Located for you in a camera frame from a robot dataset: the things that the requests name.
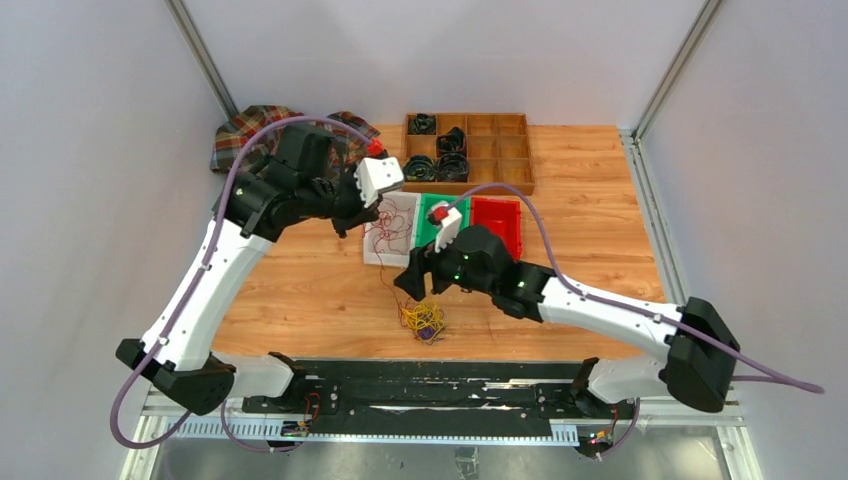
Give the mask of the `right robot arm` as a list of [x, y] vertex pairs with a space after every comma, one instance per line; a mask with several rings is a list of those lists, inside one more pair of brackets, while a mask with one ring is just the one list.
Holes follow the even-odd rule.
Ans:
[[701, 412], [724, 408], [740, 346], [707, 300], [691, 297], [679, 306], [568, 287], [552, 268], [514, 259], [498, 236], [478, 225], [443, 247], [431, 242], [413, 249], [394, 284], [416, 301], [457, 286], [488, 295], [507, 316], [576, 326], [641, 350], [624, 360], [583, 362], [571, 400], [584, 416], [665, 394]]

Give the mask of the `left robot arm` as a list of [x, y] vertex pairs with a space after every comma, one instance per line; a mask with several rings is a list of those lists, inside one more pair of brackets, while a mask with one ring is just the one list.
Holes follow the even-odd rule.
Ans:
[[207, 415], [231, 397], [264, 396], [298, 411], [306, 386], [287, 357], [216, 354], [212, 343], [237, 293], [270, 247], [293, 225], [328, 220], [339, 237], [378, 217], [383, 197], [404, 184], [399, 161], [375, 140], [350, 166], [336, 166], [336, 140], [316, 119], [276, 122], [277, 150], [240, 154], [190, 269], [160, 317], [117, 358], [188, 413]]

